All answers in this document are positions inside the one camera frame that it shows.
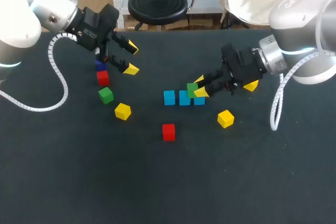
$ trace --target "cyan cube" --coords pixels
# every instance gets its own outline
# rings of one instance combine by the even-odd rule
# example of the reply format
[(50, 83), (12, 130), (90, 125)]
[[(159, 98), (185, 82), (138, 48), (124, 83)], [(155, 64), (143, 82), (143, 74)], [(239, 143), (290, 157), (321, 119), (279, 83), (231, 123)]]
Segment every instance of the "cyan cube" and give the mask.
[(96, 64), (96, 70), (97, 70), (97, 72), (107, 70), (107, 67), (106, 67), (105, 63), (101, 63), (97, 59), (94, 59), (94, 60), (95, 60), (94, 62)]
[(164, 97), (164, 105), (166, 106), (175, 105), (175, 91), (174, 90), (164, 91), (163, 97)]
[(187, 90), (180, 90), (179, 99), (180, 99), (180, 106), (190, 106), (191, 99), (188, 97)]
[(194, 105), (205, 105), (205, 97), (197, 97), (194, 99)]

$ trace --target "chair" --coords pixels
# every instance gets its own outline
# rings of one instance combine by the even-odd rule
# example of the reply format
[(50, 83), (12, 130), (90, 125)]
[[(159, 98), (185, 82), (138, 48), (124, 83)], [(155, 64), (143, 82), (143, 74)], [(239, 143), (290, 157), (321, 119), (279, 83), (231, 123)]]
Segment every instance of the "chair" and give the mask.
[(134, 30), (139, 30), (142, 24), (162, 26), (179, 21), (194, 4), (195, 0), (189, 7), (187, 0), (129, 0), (128, 10), (139, 21)]

